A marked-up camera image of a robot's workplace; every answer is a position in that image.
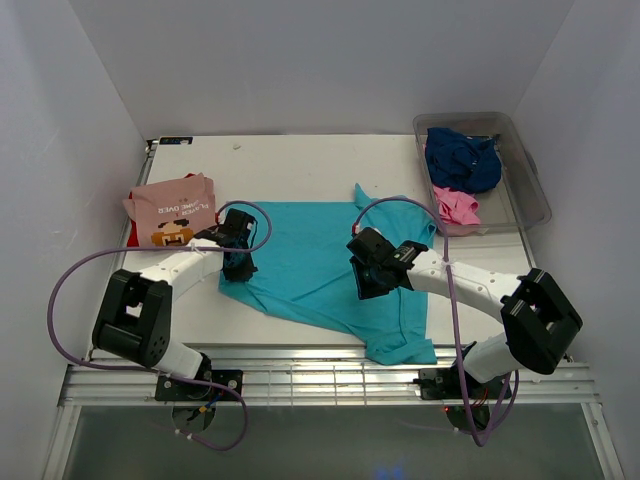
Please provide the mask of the teal t-shirt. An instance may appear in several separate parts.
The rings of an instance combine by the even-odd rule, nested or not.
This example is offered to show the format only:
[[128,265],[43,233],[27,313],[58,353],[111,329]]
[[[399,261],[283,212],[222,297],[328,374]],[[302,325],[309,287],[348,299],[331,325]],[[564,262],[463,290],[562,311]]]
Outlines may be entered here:
[[356,185],[350,202],[264,202],[273,231],[252,255],[258,271],[247,282],[220,279],[219,291],[268,316],[351,334],[368,359],[382,365],[434,364],[426,336],[428,297],[395,289],[361,300],[346,245],[356,217],[378,228],[393,245],[431,246],[436,226],[406,202],[375,205]]

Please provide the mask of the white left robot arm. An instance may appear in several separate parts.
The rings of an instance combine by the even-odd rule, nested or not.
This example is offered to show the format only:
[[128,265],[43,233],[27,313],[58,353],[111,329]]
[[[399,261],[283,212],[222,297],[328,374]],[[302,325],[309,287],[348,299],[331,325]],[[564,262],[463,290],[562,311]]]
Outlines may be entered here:
[[92,332],[93,346],[147,369],[191,380],[211,370],[206,355],[171,337],[174,302],[220,273],[246,282],[257,271],[248,249],[257,220],[230,209],[222,224],[195,235],[184,250],[139,271],[113,273]]

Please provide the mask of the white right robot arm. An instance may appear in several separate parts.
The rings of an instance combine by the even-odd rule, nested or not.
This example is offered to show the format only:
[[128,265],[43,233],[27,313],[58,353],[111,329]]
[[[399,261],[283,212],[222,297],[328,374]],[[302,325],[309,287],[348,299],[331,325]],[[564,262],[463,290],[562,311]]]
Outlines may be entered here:
[[465,378],[476,384],[521,368],[554,373],[583,326],[555,279],[537,268],[516,275],[448,262],[418,242],[394,246],[369,227],[355,234],[347,249],[361,300],[404,288],[461,303],[503,326],[502,333],[462,353]]

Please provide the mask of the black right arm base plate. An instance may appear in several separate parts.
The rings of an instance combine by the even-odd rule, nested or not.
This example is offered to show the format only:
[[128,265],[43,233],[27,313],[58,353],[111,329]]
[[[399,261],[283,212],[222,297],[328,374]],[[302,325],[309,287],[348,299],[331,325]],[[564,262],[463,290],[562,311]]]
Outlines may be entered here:
[[[497,399],[503,387],[503,379],[494,379],[480,383],[470,374],[464,373],[467,394],[471,402],[479,400]],[[438,369],[420,369],[413,384],[419,387],[422,400],[461,399],[462,387],[455,366]]]

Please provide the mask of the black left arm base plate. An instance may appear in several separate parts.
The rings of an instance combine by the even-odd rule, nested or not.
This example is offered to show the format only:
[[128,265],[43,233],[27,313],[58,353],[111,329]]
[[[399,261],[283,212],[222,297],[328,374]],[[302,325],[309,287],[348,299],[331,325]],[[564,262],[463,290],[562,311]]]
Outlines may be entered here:
[[193,384],[160,376],[156,383],[154,399],[160,402],[235,401],[234,394],[225,389],[213,387],[212,383],[223,385],[241,395],[243,380],[244,372],[237,369],[213,370],[211,378],[205,379],[204,384]]

